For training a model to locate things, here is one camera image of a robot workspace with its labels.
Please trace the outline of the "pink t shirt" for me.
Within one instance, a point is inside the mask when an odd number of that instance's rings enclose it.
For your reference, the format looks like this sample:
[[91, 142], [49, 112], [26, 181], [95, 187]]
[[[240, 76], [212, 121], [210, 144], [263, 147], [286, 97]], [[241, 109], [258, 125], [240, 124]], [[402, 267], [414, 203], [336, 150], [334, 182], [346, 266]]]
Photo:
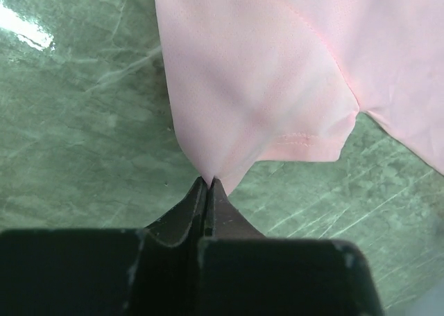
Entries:
[[336, 161], [359, 113], [443, 171], [443, 0], [155, 0], [178, 143], [232, 192]]

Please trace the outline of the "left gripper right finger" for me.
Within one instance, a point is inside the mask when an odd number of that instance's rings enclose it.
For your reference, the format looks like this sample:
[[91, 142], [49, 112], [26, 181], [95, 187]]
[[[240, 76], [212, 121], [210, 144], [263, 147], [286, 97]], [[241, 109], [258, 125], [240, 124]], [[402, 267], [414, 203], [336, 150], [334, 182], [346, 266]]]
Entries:
[[366, 257], [337, 239], [267, 238], [215, 179], [198, 244], [199, 315], [382, 315]]

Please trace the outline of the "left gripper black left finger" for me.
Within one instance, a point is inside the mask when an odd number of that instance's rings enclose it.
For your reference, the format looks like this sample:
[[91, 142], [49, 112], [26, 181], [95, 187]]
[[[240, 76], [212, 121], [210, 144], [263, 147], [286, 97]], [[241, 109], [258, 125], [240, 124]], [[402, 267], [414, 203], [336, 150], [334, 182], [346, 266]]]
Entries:
[[2, 315], [188, 315], [207, 186], [145, 228], [1, 233]]

